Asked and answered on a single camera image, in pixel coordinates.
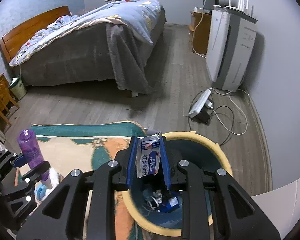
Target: gray bed skirt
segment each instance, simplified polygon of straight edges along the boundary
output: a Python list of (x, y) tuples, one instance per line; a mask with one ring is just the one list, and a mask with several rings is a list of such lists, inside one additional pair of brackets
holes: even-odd
[(150, 94), (144, 67), (163, 32), (165, 11), (151, 32), (153, 45), (137, 40), (129, 27), (101, 23), (74, 31), (35, 53), (21, 66), (25, 85), (54, 86), (115, 79), (118, 89)]

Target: rug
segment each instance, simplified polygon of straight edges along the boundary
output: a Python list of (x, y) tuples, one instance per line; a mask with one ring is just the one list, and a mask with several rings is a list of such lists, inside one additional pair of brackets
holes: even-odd
[[(36, 133), (44, 159), (64, 177), (73, 169), (83, 172), (97, 169), (114, 159), (118, 151), (128, 148), (131, 136), (146, 135), (145, 129), (132, 121), (101, 125), (35, 124), (30, 129)], [(23, 175), (29, 170), (25, 165), (19, 171)], [(143, 239), (142, 230), (128, 213), (120, 191), (115, 192), (115, 229), (117, 240)]]

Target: wooden headboard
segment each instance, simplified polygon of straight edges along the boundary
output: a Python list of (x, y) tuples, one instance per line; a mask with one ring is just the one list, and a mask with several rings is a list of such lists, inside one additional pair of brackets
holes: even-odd
[(9, 63), (13, 59), (21, 46), (33, 37), (37, 31), (47, 28), (49, 24), (55, 22), (56, 19), (63, 15), (70, 15), (67, 6), (39, 14), (21, 23), (2, 36), (2, 38), (0, 38), (0, 48), (7, 62)]

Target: wooden floor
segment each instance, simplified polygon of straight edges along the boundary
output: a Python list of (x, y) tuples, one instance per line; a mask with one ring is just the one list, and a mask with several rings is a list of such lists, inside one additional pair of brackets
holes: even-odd
[[(186, 27), (165, 28), (148, 61), (146, 74), (156, 92), (135, 98), (128, 91), (118, 90), (114, 80), (30, 87), (19, 102), (20, 109), (10, 117), (13, 125), (6, 132), (8, 141), (20, 151), (17, 135), (32, 124), (102, 124), (128, 119), (163, 133), (189, 131), (187, 112), (191, 100), (210, 83), (205, 59), (190, 52)], [(233, 98), (247, 114), (248, 130), (244, 135), (232, 136), (221, 148), (243, 188), (250, 195), (264, 193), (268, 182), (261, 135), (247, 98), (240, 93)], [(229, 98), (214, 95), (214, 101), (215, 106), (231, 107), (234, 132), (244, 131), (245, 119)], [(231, 112), (226, 108), (218, 112), (231, 127)], [(222, 142), (228, 135), (215, 116), (210, 125), (191, 122), (191, 126), (214, 142)]]

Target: yellow-rimmed bucket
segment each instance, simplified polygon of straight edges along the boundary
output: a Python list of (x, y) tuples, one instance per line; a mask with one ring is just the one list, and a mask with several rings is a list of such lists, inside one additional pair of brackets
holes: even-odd
[[(169, 132), (163, 134), (167, 139), (167, 147), (178, 150), (184, 159), (196, 164), (199, 168), (214, 172), (218, 168), (225, 169), (231, 176), (230, 163), (219, 144), (196, 132)], [(163, 236), (181, 236), (182, 208), (171, 213), (149, 212), (142, 206), (143, 197), (139, 190), (141, 180), (133, 180), (131, 190), (123, 191), (122, 196), (132, 218), (143, 229)]]

